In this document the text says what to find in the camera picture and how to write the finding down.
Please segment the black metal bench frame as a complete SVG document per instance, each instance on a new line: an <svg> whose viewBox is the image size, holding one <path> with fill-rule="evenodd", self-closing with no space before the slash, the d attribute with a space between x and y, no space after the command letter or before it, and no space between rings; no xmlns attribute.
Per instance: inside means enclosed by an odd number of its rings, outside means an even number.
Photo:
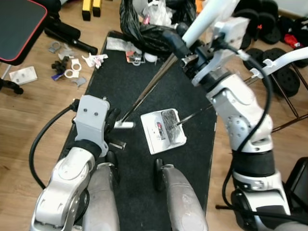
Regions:
<svg viewBox="0 0 308 231"><path fill-rule="evenodd" d="M21 95L24 93L24 89L21 88L19 84L10 80L6 80L7 73L12 67L13 66L9 64L6 71L2 74L2 77L0 77L0 90L3 88L9 88L10 90L13 90L15 94Z"/></svg>

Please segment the thin black foam roller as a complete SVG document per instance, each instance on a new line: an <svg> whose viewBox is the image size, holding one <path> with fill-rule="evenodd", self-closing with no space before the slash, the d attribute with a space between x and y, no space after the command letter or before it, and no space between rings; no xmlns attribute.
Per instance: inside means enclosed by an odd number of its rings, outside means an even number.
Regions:
<svg viewBox="0 0 308 231"><path fill-rule="evenodd" d="M65 42L66 44L69 44L79 50L91 53L93 55L98 54L97 48L79 40L81 31L70 25L64 23L52 24L47 26L44 29L44 32L48 35L48 37Z"/></svg>

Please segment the silver plastic wrapper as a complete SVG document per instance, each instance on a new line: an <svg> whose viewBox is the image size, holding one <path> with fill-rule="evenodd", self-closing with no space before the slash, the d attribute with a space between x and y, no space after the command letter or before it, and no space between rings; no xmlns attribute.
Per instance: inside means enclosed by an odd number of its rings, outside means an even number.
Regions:
<svg viewBox="0 0 308 231"><path fill-rule="evenodd" d="M126 52L132 50L132 43L120 38L107 37L105 48L111 51Z"/></svg>

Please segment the grey right robot leg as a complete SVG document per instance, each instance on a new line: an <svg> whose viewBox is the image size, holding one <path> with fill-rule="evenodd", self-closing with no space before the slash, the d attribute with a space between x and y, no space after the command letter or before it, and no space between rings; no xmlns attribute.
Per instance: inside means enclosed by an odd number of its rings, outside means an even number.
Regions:
<svg viewBox="0 0 308 231"><path fill-rule="evenodd" d="M167 194L172 231L208 231L205 212L184 174L161 158L154 160L153 174L154 189Z"/></svg>

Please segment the black dumbbell red collars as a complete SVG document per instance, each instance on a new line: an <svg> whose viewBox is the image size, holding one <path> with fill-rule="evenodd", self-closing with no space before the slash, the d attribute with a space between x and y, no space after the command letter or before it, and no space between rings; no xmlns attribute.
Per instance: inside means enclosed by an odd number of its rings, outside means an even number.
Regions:
<svg viewBox="0 0 308 231"><path fill-rule="evenodd" d="M240 0L232 15L248 20L243 43L245 48L248 39L261 40L270 45L282 39L278 27L279 5L275 0Z"/></svg>

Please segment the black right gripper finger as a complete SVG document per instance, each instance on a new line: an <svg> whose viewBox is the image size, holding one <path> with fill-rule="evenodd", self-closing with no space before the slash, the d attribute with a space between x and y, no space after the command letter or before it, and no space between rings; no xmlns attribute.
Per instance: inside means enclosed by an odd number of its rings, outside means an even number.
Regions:
<svg viewBox="0 0 308 231"><path fill-rule="evenodd" d="M165 29L164 39L166 40L171 52L178 59L183 59L192 54L189 46L182 40L182 36L188 31L188 25L178 25L175 29Z"/></svg>

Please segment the grey metal bracket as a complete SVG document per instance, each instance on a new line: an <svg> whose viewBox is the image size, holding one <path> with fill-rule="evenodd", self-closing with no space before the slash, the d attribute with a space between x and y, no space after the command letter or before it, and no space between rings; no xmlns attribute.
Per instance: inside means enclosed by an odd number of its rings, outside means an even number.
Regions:
<svg viewBox="0 0 308 231"><path fill-rule="evenodd" d="M62 44L60 42L54 41L49 44L48 51L50 53L56 53L60 48L62 48Z"/></svg>

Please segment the white flat card box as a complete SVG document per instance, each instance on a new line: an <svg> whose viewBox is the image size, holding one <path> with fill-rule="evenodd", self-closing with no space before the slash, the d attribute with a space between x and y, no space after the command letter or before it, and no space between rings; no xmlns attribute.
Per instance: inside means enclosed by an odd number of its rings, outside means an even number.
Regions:
<svg viewBox="0 0 308 231"><path fill-rule="evenodd" d="M24 85L38 80L37 73L33 66L29 66L9 73L10 80L18 85Z"/></svg>

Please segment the black weight plate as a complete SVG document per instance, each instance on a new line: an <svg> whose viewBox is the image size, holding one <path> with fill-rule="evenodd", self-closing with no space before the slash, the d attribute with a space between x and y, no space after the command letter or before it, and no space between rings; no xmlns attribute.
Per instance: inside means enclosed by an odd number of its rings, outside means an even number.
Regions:
<svg viewBox="0 0 308 231"><path fill-rule="evenodd" d="M287 53L285 50L280 48L271 48L266 51L263 51L258 48L250 48L248 50L245 50L245 52L251 55L251 57L253 57L255 60L257 60L262 65L262 67L266 66L266 64L264 64L263 62L264 60L276 60ZM295 72L291 70L290 64L287 64L286 66L280 68L279 71L275 71L273 73L273 78L282 88L282 90L280 90L277 86L274 86L274 92L280 97L283 96L282 92L284 92L287 97L293 97L298 93L300 82L297 77L297 74L295 74Z"/></svg>

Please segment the yellow metal frame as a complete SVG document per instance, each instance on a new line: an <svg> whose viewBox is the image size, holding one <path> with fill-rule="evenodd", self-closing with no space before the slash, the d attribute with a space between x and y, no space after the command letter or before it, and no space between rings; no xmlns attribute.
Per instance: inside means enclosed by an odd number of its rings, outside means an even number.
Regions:
<svg viewBox="0 0 308 231"><path fill-rule="evenodd" d="M83 0L81 15L84 21L92 17L101 17L102 0Z"/></svg>

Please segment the plain black bench pad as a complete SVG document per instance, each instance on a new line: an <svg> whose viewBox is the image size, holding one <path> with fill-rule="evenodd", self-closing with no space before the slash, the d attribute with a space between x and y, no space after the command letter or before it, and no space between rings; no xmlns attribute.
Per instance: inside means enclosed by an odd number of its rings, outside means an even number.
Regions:
<svg viewBox="0 0 308 231"><path fill-rule="evenodd" d="M48 9L33 0L0 0L0 62L23 63L48 16Z"/></svg>

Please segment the small black plastic clip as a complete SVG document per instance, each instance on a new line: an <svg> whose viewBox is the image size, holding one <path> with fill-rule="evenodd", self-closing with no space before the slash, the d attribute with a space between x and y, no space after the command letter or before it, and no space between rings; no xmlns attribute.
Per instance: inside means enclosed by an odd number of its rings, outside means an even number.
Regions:
<svg viewBox="0 0 308 231"><path fill-rule="evenodd" d="M57 74L64 74L67 69L67 63L70 61L70 58L68 56L65 56L61 60L56 60L51 64L51 68L55 70L56 75Z"/></svg>

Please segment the broom with white handle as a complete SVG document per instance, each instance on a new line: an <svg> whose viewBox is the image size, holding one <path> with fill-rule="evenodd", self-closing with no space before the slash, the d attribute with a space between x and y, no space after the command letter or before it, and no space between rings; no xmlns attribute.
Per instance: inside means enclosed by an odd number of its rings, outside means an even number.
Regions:
<svg viewBox="0 0 308 231"><path fill-rule="evenodd" d="M191 46L198 40L198 38L215 22L222 21L228 18L233 9L237 7L240 0L207 0L202 11L198 14L196 20L191 26L189 26L188 31L182 36L182 40ZM131 108L123 116L123 121L125 122L126 129L132 129L134 127L133 122L128 122L128 117L141 105L145 98L152 92L154 87L162 79L162 77L167 73L167 71L178 61L175 55L170 55L167 61L158 70L156 75L152 77L152 80L143 92L139 95L137 100L133 103Z"/></svg>

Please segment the black rubbish bag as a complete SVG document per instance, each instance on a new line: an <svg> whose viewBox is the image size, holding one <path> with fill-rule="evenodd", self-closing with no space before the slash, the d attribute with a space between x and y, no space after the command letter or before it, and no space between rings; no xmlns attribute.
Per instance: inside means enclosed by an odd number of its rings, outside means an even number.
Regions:
<svg viewBox="0 0 308 231"><path fill-rule="evenodd" d="M134 9L136 0L122 0L119 9L120 28L125 38L137 48L154 55L169 55L171 50L167 40L163 38L163 31L170 29L165 26L143 24L139 14ZM172 23L190 25L197 16L194 0L165 0L167 7L174 10Z"/></svg>

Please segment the grey left robot leg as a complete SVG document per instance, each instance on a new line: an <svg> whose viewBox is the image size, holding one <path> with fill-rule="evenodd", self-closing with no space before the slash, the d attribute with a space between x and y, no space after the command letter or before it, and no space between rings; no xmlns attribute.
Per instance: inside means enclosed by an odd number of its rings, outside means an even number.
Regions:
<svg viewBox="0 0 308 231"><path fill-rule="evenodd" d="M101 163L91 175L87 186L90 204L83 217L83 231L120 231L114 170L112 163Z"/></svg>

